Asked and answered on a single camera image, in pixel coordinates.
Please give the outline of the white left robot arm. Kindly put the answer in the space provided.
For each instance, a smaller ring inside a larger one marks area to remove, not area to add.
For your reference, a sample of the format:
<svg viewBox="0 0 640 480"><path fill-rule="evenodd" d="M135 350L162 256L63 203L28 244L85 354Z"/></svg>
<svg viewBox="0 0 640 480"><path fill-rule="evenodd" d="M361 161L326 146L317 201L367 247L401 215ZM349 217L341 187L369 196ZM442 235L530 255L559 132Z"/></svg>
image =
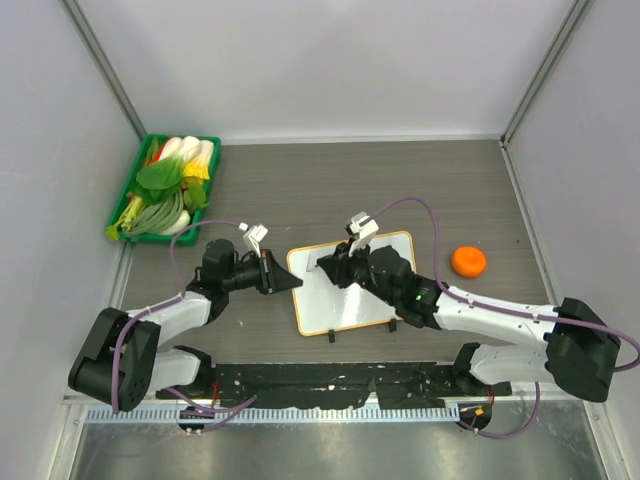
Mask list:
<svg viewBox="0 0 640 480"><path fill-rule="evenodd" d="M98 314L70 369L68 386L116 412L132 411L147 394L160 391L203 398L214 383L211 356L188 346L164 353L159 347L216 320L235 291L271 295L302 284L269 249L239 256L231 241L211 241L184 293L138 310L108 307Z"/></svg>

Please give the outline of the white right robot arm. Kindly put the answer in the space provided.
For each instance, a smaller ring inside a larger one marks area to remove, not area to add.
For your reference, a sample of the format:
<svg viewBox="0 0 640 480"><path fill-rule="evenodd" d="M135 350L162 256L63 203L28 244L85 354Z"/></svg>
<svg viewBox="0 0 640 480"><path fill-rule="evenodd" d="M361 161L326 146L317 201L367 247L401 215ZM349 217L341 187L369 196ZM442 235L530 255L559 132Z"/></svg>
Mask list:
<svg viewBox="0 0 640 480"><path fill-rule="evenodd" d="M315 265L335 287L361 287L416 328L503 341L459 353L451 380L462 394L501 382L538 382L589 402L609 397L620 339L581 301L567 298L554 307L471 294L415 273L391 246L353 250L341 243Z"/></svg>

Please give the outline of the yellow framed whiteboard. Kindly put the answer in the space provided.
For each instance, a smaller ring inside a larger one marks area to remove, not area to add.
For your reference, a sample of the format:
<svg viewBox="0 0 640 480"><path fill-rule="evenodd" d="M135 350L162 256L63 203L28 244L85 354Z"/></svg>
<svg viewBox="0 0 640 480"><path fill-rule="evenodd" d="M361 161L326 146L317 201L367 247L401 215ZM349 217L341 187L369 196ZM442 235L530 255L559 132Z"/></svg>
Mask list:
<svg viewBox="0 0 640 480"><path fill-rule="evenodd" d="M397 316L393 307L358 285L339 289L320 268L306 271L309 257L318 259L336 245L330 242L298 247L287 254L289 272L303 280L301 287L292 290L292 297L298 332L304 337L380 325Z"/></svg>

